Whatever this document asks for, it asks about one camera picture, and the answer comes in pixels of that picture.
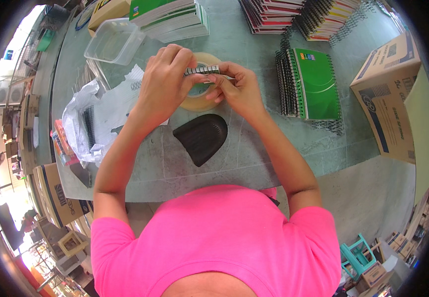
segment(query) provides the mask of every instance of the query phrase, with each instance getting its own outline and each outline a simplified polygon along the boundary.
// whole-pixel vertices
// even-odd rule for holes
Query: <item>concrete floor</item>
[[[325,209],[335,217],[339,243],[352,244],[358,233],[366,241],[402,231],[414,202],[415,166],[375,157],[318,178]],[[277,188],[280,210],[289,216],[287,197]],[[139,236],[161,203],[127,203],[130,226]]]

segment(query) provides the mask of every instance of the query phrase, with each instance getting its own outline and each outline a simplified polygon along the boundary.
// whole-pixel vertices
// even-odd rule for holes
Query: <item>crumpled paper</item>
[[[62,123],[68,143],[80,161],[94,162],[99,167],[117,137],[112,130],[127,122],[127,115],[138,100],[143,75],[144,71],[136,64],[123,82],[102,97],[98,94],[97,79],[74,94],[64,109]],[[82,114],[92,105],[95,144],[89,148]]]

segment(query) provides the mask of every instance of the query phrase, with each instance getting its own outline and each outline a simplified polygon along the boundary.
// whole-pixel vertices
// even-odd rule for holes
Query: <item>person in background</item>
[[[256,75],[222,62],[221,74],[233,80],[183,77],[194,67],[193,53],[173,44],[149,59],[138,101],[101,163],[91,226],[96,290],[106,297],[332,296],[341,277],[333,217],[312,170],[266,111]],[[165,202],[135,238],[124,202],[140,143],[194,84],[208,81],[217,85],[208,99],[225,99],[258,132],[290,218],[268,198],[273,190],[215,185]]]
[[[23,234],[26,232],[31,232],[31,230],[33,230],[32,225],[33,223],[36,223],[34,219],[36,215],[37,212],[34,209],[30,209],[29,211],[25,212],[23,220],[21,221],[20,233]]]

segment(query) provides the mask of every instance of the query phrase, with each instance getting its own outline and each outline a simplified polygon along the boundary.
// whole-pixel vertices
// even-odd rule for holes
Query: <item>chair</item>
[[[373,255],[373,252],[370,249],[370,246],[367,244],[365,238],[363,238],[363,235],[360,233],[358,234],[358,237],[360,237],[360,240],[355,242],[353,245],[347,246],[345,243],[343,243],[340,246],[340,252],[342,253],[342,256],[347,259],[347,261],[342,263],[342,268],[354,281],[357,281],[360,278],[360,275],[376,262],[375,255]],[[368,261],[366,256],[363,254],[365,247],[372,256],[371,261]],[[348,264],[350,264],[357,272],[356,276],[353,276],[346,268]]]

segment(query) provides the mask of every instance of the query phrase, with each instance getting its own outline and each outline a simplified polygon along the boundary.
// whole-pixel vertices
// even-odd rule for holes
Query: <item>small spiral notebook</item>
[[[339,120],[340,102],[330,56],[288,49],[277,62],[282,112],[306,120]]]

